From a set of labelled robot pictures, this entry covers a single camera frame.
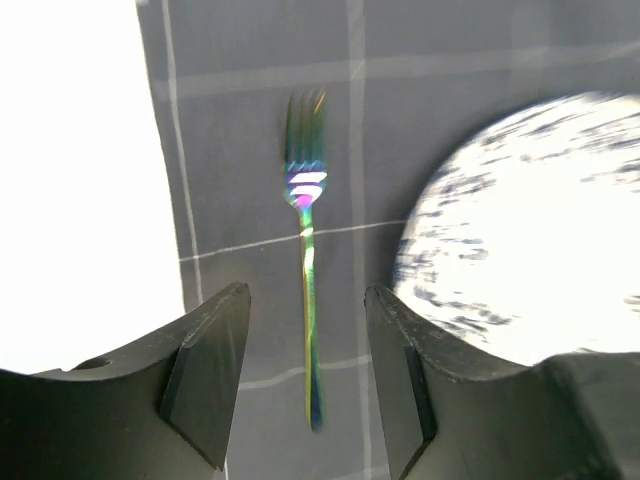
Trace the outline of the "iridescent fork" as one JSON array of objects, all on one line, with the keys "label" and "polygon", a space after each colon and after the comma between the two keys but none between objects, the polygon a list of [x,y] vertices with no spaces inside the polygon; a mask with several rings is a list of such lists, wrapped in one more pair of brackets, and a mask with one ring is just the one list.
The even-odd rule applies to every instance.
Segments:
[{"label": "iridescent fork", "polygon": [[315,291],[315,229],[313,206],[326,189],[324,106],[326,93],[291,96],[284,134],[284,196],[297,212],[301,242],[304,303],[305,413],[309,428],[324,424],[323,388],[318,353]]}]

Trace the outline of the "dark checked cloth napkin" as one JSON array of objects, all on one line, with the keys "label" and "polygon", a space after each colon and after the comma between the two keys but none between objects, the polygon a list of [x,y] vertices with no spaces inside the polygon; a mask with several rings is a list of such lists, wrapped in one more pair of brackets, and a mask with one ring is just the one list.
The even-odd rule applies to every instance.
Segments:
[{"label": "dark checked cloth napkin", "polygon": [[[635,1],[144,1],[138,8],[193,309],[248,284],[228,479],[385,479],[365,289],[389,285],[435,163],[535,100],[639,87]],[[314,209],[326,424],[307,426],[298,220],[282,136],[327,94]]]}]

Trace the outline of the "blue floral plate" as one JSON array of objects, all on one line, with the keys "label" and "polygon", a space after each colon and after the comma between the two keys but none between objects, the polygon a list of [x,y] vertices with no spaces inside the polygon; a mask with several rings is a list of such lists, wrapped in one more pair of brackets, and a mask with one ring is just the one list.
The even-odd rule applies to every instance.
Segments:
[{"label": "blue floral plate", "polygon": [[639,98],[526,107],[436,170],[401,236],[394,294],[496,357],[639,348]]}]

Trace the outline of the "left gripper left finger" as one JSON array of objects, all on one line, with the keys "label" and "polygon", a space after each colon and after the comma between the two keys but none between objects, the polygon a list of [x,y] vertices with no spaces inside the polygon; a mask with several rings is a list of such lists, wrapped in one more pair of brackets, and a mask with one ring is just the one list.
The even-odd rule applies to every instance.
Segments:
[{"label": "left gripper left finger", "polygon": [[5,479],[210,479],[226,459],[251,297],[233,283],[69,371],[1,374]]}]

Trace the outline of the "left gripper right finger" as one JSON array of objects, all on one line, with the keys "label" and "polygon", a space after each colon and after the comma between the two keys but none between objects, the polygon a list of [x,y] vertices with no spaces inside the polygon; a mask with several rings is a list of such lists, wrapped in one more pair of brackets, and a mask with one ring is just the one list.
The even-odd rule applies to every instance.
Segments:
[{"label": "left gripper right finger", "polygon": [[366,319],[394,479],[635,479],[639,357],[525,367],[422,319],[388,289]]}]

